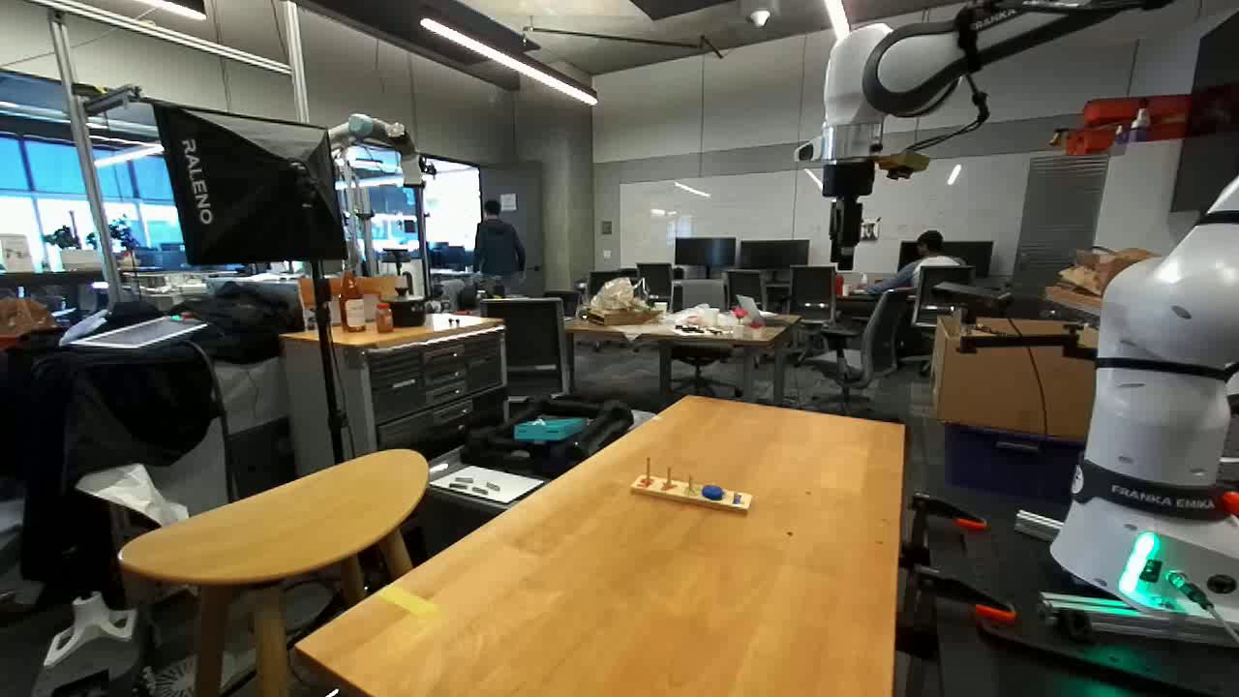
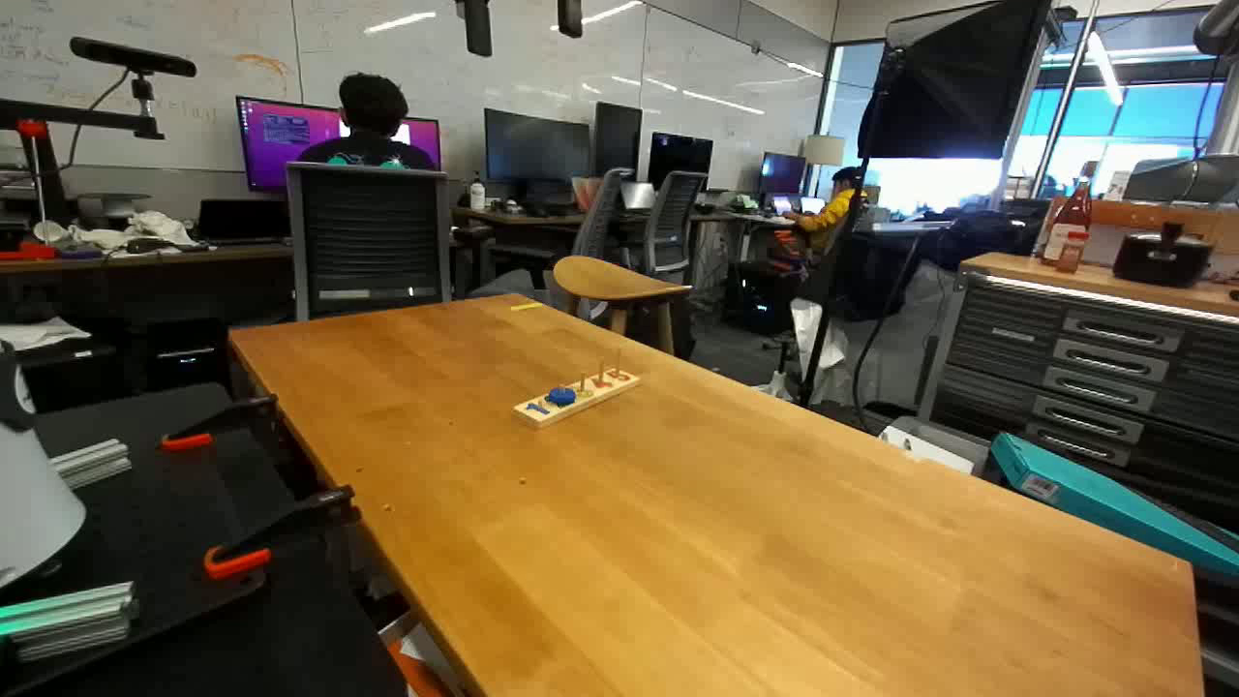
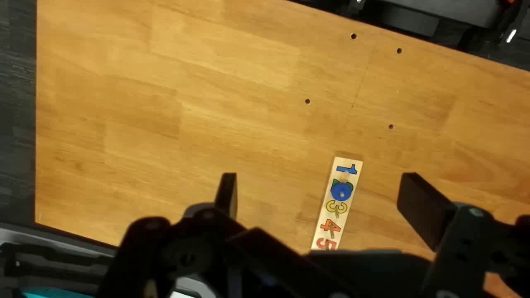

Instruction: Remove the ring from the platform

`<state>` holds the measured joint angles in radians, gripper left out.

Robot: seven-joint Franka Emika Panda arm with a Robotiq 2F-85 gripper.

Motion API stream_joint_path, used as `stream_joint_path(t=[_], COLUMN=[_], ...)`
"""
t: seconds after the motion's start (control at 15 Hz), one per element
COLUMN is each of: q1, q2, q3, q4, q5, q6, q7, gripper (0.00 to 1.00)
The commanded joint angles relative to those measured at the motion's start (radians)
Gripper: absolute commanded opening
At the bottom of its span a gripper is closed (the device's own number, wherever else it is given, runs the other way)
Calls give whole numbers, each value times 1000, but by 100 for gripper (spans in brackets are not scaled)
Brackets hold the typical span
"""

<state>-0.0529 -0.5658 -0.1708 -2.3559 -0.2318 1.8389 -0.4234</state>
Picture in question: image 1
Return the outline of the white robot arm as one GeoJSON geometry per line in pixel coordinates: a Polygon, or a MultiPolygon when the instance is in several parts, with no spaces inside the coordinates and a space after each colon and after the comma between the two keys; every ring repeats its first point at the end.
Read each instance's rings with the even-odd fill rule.
{"type": "MultiPolygon", "coordinates": [[[[986,63],[1170,0],[973,0],[941,23],[843,30],[826,63],[815,159],[852,236],[882,122],[920,117],[986,63]]],[[[1068,515],[1051,559],[1164,617],[1239,617],[1237,488],[1220,481],[1239,363],[1239,182],[1100,302],[1097,390],[1068,515]]]]}

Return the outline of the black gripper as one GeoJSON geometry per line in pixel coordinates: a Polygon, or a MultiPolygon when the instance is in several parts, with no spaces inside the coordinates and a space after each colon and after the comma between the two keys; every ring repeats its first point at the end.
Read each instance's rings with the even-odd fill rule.
{"type": "Polygon", "coordinates": [[[852,267],[860,226],[862,226],[862,197],[877,184],[877,166],[868,159],[860,161],[829,161],[820,193],[829,197],[829,240],[831,240],[831,264],[852,267]]]}

